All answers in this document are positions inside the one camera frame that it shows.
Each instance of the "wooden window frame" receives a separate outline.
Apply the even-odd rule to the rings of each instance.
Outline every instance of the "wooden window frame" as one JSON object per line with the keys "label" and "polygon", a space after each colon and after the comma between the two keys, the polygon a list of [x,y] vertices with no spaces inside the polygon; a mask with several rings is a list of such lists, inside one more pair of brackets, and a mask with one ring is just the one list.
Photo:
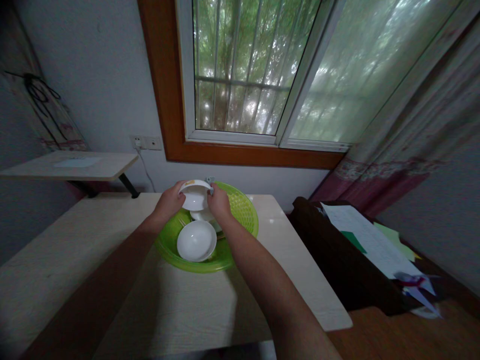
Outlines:
{"label": "wooden window frame", "polygon": [[341,152],[187,141],[175,0],[138,0],[167,161],[334,169]]}

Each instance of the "table leg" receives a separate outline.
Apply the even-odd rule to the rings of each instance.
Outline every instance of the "table leg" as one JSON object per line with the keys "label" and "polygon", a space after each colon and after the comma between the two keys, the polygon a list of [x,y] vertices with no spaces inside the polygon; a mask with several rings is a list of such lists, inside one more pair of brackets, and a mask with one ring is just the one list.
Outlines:
{"label": "table leg", "polygon": [[127,175],[125,174],[122,174],[118,177],[120,179],[120,181],[123,183],[123,185],[125,185],[126,189],[130,192],[131,194],[131,198],[132,199],[136,199],[139,197],[140,193],[135,190],[134,186],[132,185],[132,183],[130,182],[129,178],[127,177]]}
{"label": "table leg", "polygon": [[74,187],[77,189],[83,191],[85,194],[88,195],[89,198],[94,198],[96,197],[99,193],[95,189],[93,189],[90,185],[83,181],[78,181],[78,180],[69,180],[68,181],[70,184],[72,184]]}

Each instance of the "person's left hand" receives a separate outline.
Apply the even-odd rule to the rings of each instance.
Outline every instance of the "person's left hand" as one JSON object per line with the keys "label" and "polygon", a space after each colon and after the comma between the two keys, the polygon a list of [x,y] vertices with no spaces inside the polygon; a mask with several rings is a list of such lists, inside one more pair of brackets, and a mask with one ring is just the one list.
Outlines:
{"label": "person's left hand", "polygon": [[179,191],[185,182],[186,180],[177,181],[175,185],[161,194],[155,210],[151,213],[151,217],[165,224],[182,208],[185,202],[185,195],[183,192],[179,193]]}

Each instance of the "green paper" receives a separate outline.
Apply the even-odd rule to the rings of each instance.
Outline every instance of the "green paper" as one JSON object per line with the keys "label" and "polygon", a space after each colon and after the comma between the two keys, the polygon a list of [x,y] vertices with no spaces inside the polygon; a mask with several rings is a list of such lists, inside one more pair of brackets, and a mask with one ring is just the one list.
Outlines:
{"label": "green paper", "polygon": [[380,225],[374,222],[373,225],[378,228],[388,240],[412,263],[415,261],[415,253],[408,246],[403,245],[400,242],[400,234],[398,231],[392,230],[389,227]]}
{"label": "green paper", "polygon": [[355,237],[354,233],[353,232],[350,232],[350,231],[341,231],[341,233],[343,234],[343,236],[345,236],[358,250],[360,250],[360,252],[362,254],[366,254],[367,252],[365,251],[365,249],[363,248],[362,245],[360,245],[359,241],[357,240],[357,238]]}

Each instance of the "window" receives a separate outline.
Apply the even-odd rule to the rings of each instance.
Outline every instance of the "window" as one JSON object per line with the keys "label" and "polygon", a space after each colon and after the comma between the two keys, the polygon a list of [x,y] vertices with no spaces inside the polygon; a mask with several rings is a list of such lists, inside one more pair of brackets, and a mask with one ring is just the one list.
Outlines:
{"label": "window", "polygon": [[168,160],[327,169],[472,16],[470,0],[158,3],[139,0]]}

